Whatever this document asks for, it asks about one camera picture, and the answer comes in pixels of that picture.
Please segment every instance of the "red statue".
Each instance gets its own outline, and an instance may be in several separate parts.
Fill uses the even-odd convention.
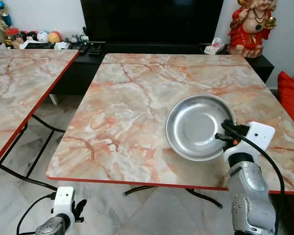
[[[238,0],[241,8],[234,12],[228,52],[255,58],[263,51],[262,39],[267,40],[276,19],[271,11],[276,9],[277,0]]]

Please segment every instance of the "marble-pattern table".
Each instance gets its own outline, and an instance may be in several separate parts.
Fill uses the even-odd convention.
[[[294,122],[240,56],[107,54],[46,170],[54,180],[225,189],[229,166],[218,157],[191,162],[176,155],[165,120],[180,100],[214,94],[237,122],[275,127],[267,150],[294,193]],[[271,165],[259,165],[271,192]]]
[[[0,50],[0,157],[77,55],[77,50]]]

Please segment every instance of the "metal bowl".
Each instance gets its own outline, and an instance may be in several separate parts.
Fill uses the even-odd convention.
[[[223,152],[224,142],[215,139],[224,134],[221,123],[235,122],[230,106],[211,94],[194,95],[176,104],[166,121],[166,134],[172,149],[191,161],[208,161]]]

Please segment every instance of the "red cushion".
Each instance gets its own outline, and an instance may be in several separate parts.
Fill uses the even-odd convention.
[[[281,105],[294,121],[294,79],[283,71],[278,77],[278,90]]]

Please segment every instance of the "television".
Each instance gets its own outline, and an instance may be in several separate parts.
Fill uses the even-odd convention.
[[[81,0],[89,40],[211,43],[223,0]]]

